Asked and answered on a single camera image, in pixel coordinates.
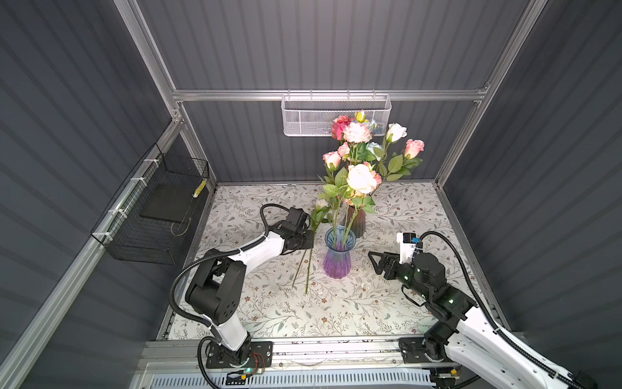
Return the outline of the white bud rose stem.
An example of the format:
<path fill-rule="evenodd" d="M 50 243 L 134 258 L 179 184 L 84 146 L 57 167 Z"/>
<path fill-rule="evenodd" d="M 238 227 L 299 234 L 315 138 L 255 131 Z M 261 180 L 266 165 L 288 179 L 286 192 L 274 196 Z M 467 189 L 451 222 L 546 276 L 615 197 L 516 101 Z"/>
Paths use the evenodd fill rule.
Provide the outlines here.
<path fill-rule="evenodd" d="M 329 211 L 330 211 L 330 204 L 327 200 L 327 197 L 321 194 L 318 200 L 316 201 L 315 209 L 310 214 L 310 230 L 309 231 L 311 232 L 311 244 L 312 244 L 312 239 L 313 239 L 312 238 L 313 229 L 316 226 L 318 228 L 321 223 L 327 223 L 327 220 L 325 219 L 325 217 L 327 216 Z M 296 279 L 299 275 L 301 266 L 304 263 L 304 259 L 307 254 L 309 254 L 309 249 L 305 249 L 305 252 L 303 253 L 301 261 L 298 265 L 298 269 L 296 270 L 296 275 L 294 276 L 294 279 L 293 279 L 293 285 L 296 283 Z"/>

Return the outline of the blue purple glass vase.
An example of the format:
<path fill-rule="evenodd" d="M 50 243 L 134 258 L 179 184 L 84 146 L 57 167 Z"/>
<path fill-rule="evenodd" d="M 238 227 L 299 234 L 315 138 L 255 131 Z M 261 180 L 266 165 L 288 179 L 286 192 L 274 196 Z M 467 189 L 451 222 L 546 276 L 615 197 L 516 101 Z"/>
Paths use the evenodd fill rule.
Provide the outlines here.
<path fill-rule="evenodd" d="M 327 253 L 323 269 L 332 279 L 343 279 L 351 272 L 351 253 L 356 246 L 356 235 L 346 226 L 330 228 L 325 235 Z"/>

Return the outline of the red pink glass vase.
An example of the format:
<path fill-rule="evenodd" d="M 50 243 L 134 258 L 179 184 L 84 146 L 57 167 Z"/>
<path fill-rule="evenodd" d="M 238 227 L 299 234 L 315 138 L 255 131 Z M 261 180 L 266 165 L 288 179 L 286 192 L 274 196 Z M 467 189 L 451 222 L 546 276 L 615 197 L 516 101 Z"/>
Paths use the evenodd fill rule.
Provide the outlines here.
<path fill-rule="evenodd" d="M 348 206 L 348 213 L 343 224 L 351 227 L 351 231 L 357 238 L 362 238 L 366 227 L 366 212 L 356 210 L 354 206 Z"/>

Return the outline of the light pink rose stem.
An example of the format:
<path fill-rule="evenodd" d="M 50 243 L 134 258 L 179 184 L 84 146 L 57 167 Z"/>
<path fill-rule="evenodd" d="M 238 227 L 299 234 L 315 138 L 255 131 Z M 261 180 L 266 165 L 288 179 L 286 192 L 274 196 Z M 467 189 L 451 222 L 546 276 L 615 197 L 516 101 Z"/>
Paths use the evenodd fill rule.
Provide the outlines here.
<path fill-rule="evenodd" d="M 401 153 L 394 152 L 388 162 L 385 163 L 383 178 L 389 182 L 395 182 L 401 178 L 411 176 L 416 168 L 419 168 L 423 160 L 420 154 L 424 152 L 424 141 L 420 139 L 408 139 Z"/>

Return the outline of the pale pink flower spray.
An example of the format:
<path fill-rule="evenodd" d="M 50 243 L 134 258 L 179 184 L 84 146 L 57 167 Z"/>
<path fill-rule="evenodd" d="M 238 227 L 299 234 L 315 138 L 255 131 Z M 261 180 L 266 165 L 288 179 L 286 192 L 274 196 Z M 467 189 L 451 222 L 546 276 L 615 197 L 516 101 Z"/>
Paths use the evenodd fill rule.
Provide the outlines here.
<path fill-rule="evenodd" d="M 338 148 L 338 153 L 342 157 L 343 162 L 342 169 L 347 168 L 348 165 L 358 165 L 366 162 L 362 160 L 362 157 L 365 144 L 369 142 L 371 136 L 369 130 L 363 125 L 365 121 L 365 113 L 362 111 L 357 113 L 354 118 L 351 118 L 350 125 L 343 133 L 343 141 L 340 142 Z M 376 172 L 377 163 L 369 162 Z"/>

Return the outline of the pink rose large leaves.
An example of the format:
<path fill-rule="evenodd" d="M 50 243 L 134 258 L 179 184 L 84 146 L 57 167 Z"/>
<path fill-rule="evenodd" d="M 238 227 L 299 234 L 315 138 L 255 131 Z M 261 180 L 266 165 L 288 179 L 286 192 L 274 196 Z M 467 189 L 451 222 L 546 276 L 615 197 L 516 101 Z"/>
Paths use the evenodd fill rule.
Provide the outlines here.
<path fill-rule="evenodd" d="M 327 209 L 325 218 L 332 224 L 336 239 L 347 194 L 346 171 L 341 168 L 342 157 L 338 152 L 328 152 L 322 156 L 322 160 L 327 176 L 322 180 L 323 192 L 319 195 L 317 209 Z"/>

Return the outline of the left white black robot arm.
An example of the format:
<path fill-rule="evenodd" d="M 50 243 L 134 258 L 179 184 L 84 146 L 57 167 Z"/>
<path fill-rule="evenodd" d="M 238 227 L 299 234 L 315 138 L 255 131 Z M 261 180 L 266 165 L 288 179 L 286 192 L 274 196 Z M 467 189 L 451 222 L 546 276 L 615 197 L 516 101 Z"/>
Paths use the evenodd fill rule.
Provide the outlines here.
<path fill-rule="evenodd" d="M 211 328 L 225 361 L 234 366 L 251 354 L 251 335 L 236 313 L 246 276 L 278 256 L 314 245 L 311 216 L 302 209 L 265 204 L 260 217 L 260 236 L 232 251 L 210 250 L 199 259 L 185 295 L 194 310 L 190 319 Z"/>

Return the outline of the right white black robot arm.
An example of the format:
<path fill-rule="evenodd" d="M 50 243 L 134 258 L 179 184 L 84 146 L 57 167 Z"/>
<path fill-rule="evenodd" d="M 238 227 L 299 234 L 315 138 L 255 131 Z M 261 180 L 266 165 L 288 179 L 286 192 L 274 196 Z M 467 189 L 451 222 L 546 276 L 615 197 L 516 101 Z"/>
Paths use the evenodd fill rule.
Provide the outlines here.
<path fill-rule="evenodd" d="M 397 280 L 423 298 L 437 322 L 424 334 L 431 361 L 449 359 L 496 388 L 596 388 L 584 372 L 573 373 L 534 351 L 500 327 L 482 303 L 453 287 L 436 256 L 416 253 L 402 263 L 393 253 L 369 252 L 377 275 Z"/>

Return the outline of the floral patterned table mat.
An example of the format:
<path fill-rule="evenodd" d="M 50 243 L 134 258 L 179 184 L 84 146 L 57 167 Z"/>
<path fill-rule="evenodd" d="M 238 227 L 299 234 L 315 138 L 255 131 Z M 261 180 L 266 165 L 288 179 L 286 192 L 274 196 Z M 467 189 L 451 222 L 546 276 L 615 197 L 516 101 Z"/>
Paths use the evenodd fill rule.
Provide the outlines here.
<path fill-rule="evenodd" d="M 215 194 L 199 253 L 212 248 L 229 251 L 262 233 L 260 207 L 315 208 L 319 185 L 223 186 Z M 418 296 L 403 294 L 394 280 L 378 276 L 369 251 L 398 252 L 396 234 L 413 232 L 424 237 L 424 248 L 445 266 L 448 281 L 466 293 L 480 291 L 442 202 L 432 183 L 388 183 L 374 197 L 374 214 L 351 253 L 351 272 L 335 280 L 325 273 L 327 226 L 317 230 L 309 293 L 305 279 L 309 255 L 293 285 L 303 253 L 297 252 L 263 264 L 246 277 L 237 314 L 256 338 L 409 335 L 425 332 L 433 317 L 418 306 Z"/>

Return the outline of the yellow green marker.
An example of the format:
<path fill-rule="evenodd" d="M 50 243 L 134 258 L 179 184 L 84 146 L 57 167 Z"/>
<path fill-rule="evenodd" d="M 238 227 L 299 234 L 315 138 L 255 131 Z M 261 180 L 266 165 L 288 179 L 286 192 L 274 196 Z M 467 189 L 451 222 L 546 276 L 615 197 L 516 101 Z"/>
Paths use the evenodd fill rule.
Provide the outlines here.
<path fill-rule="evenodd" d="M 197 199 L 202 194 L 203 190 L 207 187 L 207 185 L 208 185 L 208 180 L 207 179 L 202 180 L 201 183 L 199 183 L 199 185 L 194 190 L 193 198 Z"/>

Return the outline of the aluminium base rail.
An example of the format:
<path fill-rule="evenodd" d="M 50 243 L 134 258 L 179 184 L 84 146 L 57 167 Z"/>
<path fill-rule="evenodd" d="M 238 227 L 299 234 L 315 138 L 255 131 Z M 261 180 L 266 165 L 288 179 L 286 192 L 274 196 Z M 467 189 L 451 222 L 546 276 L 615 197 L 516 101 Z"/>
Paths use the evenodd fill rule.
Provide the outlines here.
<path fill-rule="evenodd" d="M 413 363 L 404 361 L 408 351 L 399 346 L 401 335 L 283 337 L 271 339 L 272 348 L 264 358 L 251 362 L 270 362 L 274 371 L 302 369 L 366 369 L 389 367 L 441 368 L 456 366 L 452 361 L 432 362 L 421 355 Z M 197 340 L 149 341 L 135 373 L 198 373 Z"/>

